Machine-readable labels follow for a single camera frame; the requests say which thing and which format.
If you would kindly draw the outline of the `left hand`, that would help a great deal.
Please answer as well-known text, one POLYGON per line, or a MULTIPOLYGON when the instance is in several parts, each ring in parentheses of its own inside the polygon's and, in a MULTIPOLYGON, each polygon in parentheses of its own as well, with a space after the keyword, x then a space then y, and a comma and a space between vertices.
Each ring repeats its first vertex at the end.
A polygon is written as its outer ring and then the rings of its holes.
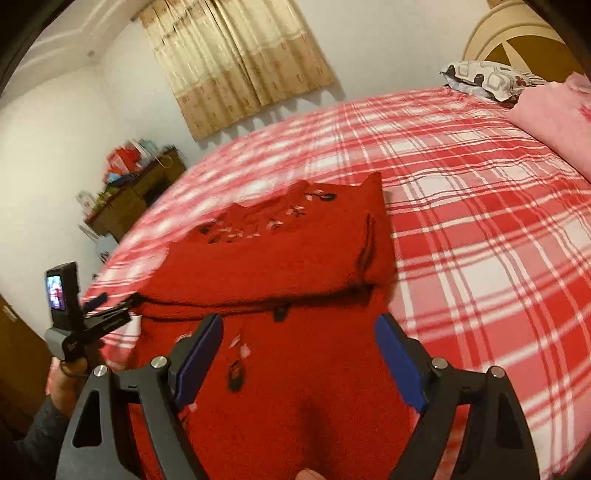
POLYGON ((72 416, 89 372, 88 359, 84 357, 72 362, 53 361, 47 392, 54 407, 65 417, 72 416))

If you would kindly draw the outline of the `right hand thumb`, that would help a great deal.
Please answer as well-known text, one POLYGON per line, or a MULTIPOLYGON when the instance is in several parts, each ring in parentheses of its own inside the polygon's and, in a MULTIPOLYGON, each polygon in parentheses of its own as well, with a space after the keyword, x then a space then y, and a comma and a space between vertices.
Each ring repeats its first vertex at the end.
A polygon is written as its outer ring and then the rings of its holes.
POLYGON ((297 473, 294 480, 327 480, 322 474, 315 472, 314 470, 304 468, 297 473))

